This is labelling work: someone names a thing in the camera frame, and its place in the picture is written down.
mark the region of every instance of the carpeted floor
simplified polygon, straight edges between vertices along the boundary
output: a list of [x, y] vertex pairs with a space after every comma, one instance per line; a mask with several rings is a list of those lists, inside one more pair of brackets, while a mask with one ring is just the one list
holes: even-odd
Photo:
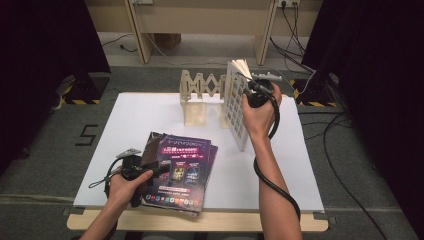
[[[29, 157], [14, 160], [0, 178], [0, 239], [71, 239], [81, 232], [67, 229], [67, 215], [103, 128], [120, 92], [178, 92], [182, 68], [112, 67], [108, 86], [98, 105], [63, 105], [39, 130]], [[215, 76], [225, 69], [188, 69]], [[303, 78], [289, 74], [288, 79]], [[293, 96], [286, 82], [283, 92]], [[346, 188], [368, 210], [389, 239], [416, 239], [385, 181], [373, 168], [360, 137], [343, 115], [323, 142], [323, 131], [342, 107], [299, 106], [298, 111], [311, 164], [330, 228], [307, 233], [305, 239], [381, 239], [381, 235]], [[81, 137], [82, 133], [93, 135]], [[331, 159], [326, 158], [325, 148]], [[124, 239], [117, 232], [114, 239]]]

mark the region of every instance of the book cover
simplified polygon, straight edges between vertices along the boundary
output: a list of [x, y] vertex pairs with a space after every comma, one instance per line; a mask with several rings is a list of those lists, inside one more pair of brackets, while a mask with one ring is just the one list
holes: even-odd
[[243, 124], [241, 99], [252, 78], [246, 60], [232, 60], [227, 64], [224, 96], [224, 118], [234, 136], [238, 148], [243, 151], [249, 137]]
[[142, 204], [194, 215], [201, 212], [217, 150], [210, 140], [163, 133], [155, 159], [170, 164], [170, 171], [153, 179], [142, 195]]

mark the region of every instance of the wall socket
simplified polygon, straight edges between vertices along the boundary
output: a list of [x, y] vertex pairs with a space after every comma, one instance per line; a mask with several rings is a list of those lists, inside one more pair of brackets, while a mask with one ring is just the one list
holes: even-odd
[[286, 1], [286, 8], [294, 8], [293, 3], [297, 3], [297, 6], [299, 7], [300, 0], [279, 0], [278, 1], [278, 7], [281, 7], [281, 3], [283, 1]]

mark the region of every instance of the table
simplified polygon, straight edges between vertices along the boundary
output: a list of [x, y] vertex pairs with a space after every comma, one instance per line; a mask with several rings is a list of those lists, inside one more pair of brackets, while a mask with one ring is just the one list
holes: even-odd
[[[81, 230], [89, 226], [106, 202], [106, 196], [102, 185], [92, 189], [88, 185], [104, 177], [117, 153], [129, 147], [141, 149], [150, 131], [156, 131], [207, 138], [218, 146], [206, 189], [204, 211], [199, 217], [192, 218], [162, 209], [128, 209], [121, 216], [118, 229], [262, 231], [258, 213], [258, 179], [252, 166], [253, 147], [248, 142], [246, 150], [240, 152], [230, 130], [221, 128], [219, 97], [204, 101], [206, 126], [185, 127], [178, 94], [121, 93], [75, 198], [74, 206], [84, 207], [85, 210], [83, 214], [71, 214], [68, 227]], [[328, 222], [320, 219], [324, 207], [307, 155], [294, 99], [284, 97], [281, 108], [284, 108], [285, 114], [282, 114], [280, 129], [272, 139], [273, 145], [278, 143], [274, 153], [288, 188], [302, 211], [302, 231], [325, 231]], [[173, 224], [159, 224], [163, 221]]]
[[263, 65], [277, 9], [276, 0], [125, 0], [142, 63], [153, 50], [153, 33], [252, 35], [256, 62]]

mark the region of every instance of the beige plastic stand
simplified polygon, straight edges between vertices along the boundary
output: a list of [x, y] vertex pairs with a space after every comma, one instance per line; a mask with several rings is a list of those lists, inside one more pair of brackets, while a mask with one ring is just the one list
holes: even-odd
[[205, 80], [203, 73], [197, 73], [194, 80], [187, 70], [181, 73], [180, 81], [180, 104], [183, 108], [185, 126], [205, 126], [206, 112], [203, 95], [213, 97], [219, 93], [220, 99], [224, 99], [225, 75], [221, 75], [217, 81], [213, 74], [209, 74]]

